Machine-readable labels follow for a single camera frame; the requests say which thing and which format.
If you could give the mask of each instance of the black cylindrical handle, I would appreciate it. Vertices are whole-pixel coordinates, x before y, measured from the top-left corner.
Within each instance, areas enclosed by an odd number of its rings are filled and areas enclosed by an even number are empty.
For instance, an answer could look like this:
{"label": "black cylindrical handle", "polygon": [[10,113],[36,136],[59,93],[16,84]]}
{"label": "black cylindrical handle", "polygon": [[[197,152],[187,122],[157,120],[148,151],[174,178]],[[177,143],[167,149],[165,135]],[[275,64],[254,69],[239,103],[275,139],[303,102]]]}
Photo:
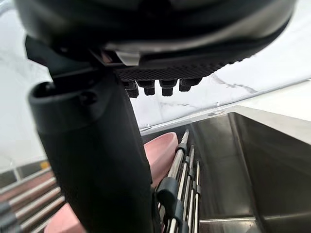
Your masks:
{"label": "black cylindrical handle", "polygon": [[107,75],[90,88],[29,95],[37,130],[66,200],[88,232],[152,232],[152,182],[123,86]]}

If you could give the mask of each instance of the pink dish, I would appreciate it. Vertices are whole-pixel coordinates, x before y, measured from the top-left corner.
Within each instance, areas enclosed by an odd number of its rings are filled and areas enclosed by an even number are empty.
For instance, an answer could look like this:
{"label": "pink dish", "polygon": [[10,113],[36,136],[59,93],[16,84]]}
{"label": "pink dish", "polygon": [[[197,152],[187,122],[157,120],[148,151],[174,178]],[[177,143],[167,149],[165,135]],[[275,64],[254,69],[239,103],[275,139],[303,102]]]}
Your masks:
{"label": "pink dish", "polygon": [[[146,156],[150,164],[152,187],[157,187],[167,175],[175,157],[178,145],[176,133],[163,134],[144,145]],[[44,233],[84,233],[72,208],[66,203],[50,220]]]}
{"label": "pink dish", "polygon": [[178,139],[176,133],[163,134],[144,145],[150,164],[152,187],[157,187],[169,172],[175,157]]}

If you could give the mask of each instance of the stainless steel surface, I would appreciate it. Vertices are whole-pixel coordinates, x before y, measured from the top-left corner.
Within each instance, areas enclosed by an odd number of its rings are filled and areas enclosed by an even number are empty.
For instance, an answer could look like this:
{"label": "stainless steel surface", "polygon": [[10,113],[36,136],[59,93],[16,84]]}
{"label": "stainless steel surface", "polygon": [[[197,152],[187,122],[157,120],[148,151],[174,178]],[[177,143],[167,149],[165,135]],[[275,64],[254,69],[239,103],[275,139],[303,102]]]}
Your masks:
{"label": "stainless steel surface", "polygon": [[245,107],[210,112],[143,136],[173,131],[180,138],[190,129],[201,166],[200,231],[309,233],[311,122]]}
{"label": "stainless steel surface", "polygon": [[221,113],[223,113],[223,112],[224,112],[224,111],[219,110],[219,111],[216,111],[216,112],[209,113],[208,115],[209,115],[209,116],[215,116],[215,115],[219,115],[219,114],[221,114]]}
{"label": "stainless steel surface", "polygon": [[194,197],[194,219],[193,219],[193,233],[199,232],[199,195]]}
{"label": "stainless steel surface", "polygon": [[[195,183],[196,185],[200,185],[200,164],[197,161],[195,166]],[[195,194],[194,197],[194,220],[193,220],[193,233],[199,232],[199,194]]]}
{"label": "stainless steel surface", "polygon": [[310,232],[311,145],[244,116],[231,115],[267,231]]}
{"label": "stainless steel surface", "polygon": [[33,212],[35,209],[42,206],[44,203],[51,201],[53,198],[56,198],[57,195],[60,194],[60,191],[60,187],[57,187],[46,193],[45,195],[41,196],[40,198],[36,199],[35,201],[31,202],[30,204],[26,205],[15,213],[16,218],[18,220],[21,220],[22,218]]}
{"label": "stainless steel surface", "polygon": [[[192,145],[190,148],[190,152],[189,152],[189,156],[190,156],[190,162],[189,162],[189,169],[192,170],[193,168],[193,161],[194,161],[194,146]],[[187,221],[188,216],[187,216],[187,212],[189,209],[189,199],[190,199],[190,182],[191,182],[191,178],[188,175],[187,177],[187,183],[186,183],[186,189],[185,189],[185,197],[184,197],[184,213],[183,213],[183,219],[185,221]]]}
{"label": "stainless steel surface", "polygon": [[188,173],[188,166],[186,163],[183,164],[182,170],[181,170],[181,177],[180,177],[180,183],[179,183],[179,188],[178,188],[178,193],[177,193],[177,199],[178,200],[183,200],[183,194],[185,192],[185,185],[186,185],[186,177]]}
{"label": "stainless steel surface", "polygon": [[54,174],[51,168],[47,168],[24,178],[20,182],[6,186],[0,189],[0,201],[9,200],[31,188],[38,186],[40,183],[50,179],[53,176]]}
{"label": "stainless steel surface", "polygon": [[51,220],[50,218],[46,220],[44,223],[42,223],[37,228],[35,228],[33,231],[31,231],[31,233],[44,233],[44,228],[48,225],[50,220]]}
{"label": "stainless steel surface", "polygon": [[[187,143],[188,141],[188,136],[189,136],[189,130],[186,129],[182,139],[181,139],[181,143]],[[183,160],[184,157],[184,153],[182,150],[178,150],[176,153],[176,156],[174,158],[173,164],[171,166],[171,169],[169,171],[168,177],[173,177],[176,178],[177,174],[180,170],[180,166],[181,166],[181,162]]]}
{"label": "stainless steel surface", "polygon": [[190,157],[189,168],[190,168],[190,169],[193,169],[193,162],[194,162],[194,145],[191,145],[191,147],[190,147],[189,157]]}
{"label": "stainless steel surface", "polygon": [[201,219],[200,224],[211,222],[236,222],[236,221],[256,221],[255,217],[234,217],[234,218],[216,218],[216,219]]}
{"label": "stainless steel surface", "polygon": [[194,210],[194,191],[191,189],[190,191],[190,201],[189,201],[189,216],[188,216],[188,226],[189,226],[189,232],[192,232],[193,227],[193,210]]}
{"label": "stainless steel surface", "polygon": [[59,208],[63,203],[65,202],[65,198],[63,196],[59,197],[55,201],[53,201],[51,204],[49,204],[44,209],[37,212],[35,215],[33,215],[28,220],[24,221],[20,227],[24,232],[29,232],[29,229],[34,226],[37,222],[39,222],[44,216],[48,215],[50,212],[55,210],[56,208]]}
{"label": "stainless steel surface", "polygon": [[261,233],[254,219],[200,222],[202,233]]}
{"label": "stainless steel surface", "polygon": [[254,216],[250,184],[228,115],[191,124],[200,161],[200,218]]}
{"label": "stainless steel surface", "polygon": [[[180,177],[180,183],[177,193],[177,199],[183,200],[183,194],[185,192],[185,186],[186,186],[186,177],[188,173],[188,166],[186,163],[183,164],[182,170],[181,170],[181,177]],[[174,233],[178,227],[177,221],[175,219],[172,220],[171,227],[170,227],[170,233]]]}
{"label": "stainless steel surface", "polygon": [[21,204],[22,202],[32,200],[33,198],[42,194],[47,188],[53,186],[54,184],[56,184],[56,179],[55,177],[52,177],[47,181],[39,184],[38,186],[12,198],[11,200],[9,200],[9,204],[12,208],[14,208],[15,206]]}

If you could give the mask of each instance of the metal rack rod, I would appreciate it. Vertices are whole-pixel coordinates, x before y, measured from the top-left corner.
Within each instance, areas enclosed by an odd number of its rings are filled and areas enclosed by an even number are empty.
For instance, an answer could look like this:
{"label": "metal rack rod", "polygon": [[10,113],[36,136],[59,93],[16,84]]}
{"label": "metal rack rod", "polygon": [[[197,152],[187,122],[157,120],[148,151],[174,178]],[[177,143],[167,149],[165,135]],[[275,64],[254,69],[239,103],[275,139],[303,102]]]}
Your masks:
{"label": "metal rack rod", "polygon": [[[196,162],[196,175],[195,175],[196,185],[200,185],[200,164]],[[195,194],[195,207],[194,207],[194,224],[193,224],[193,233],[199,233],[199,194]]]}

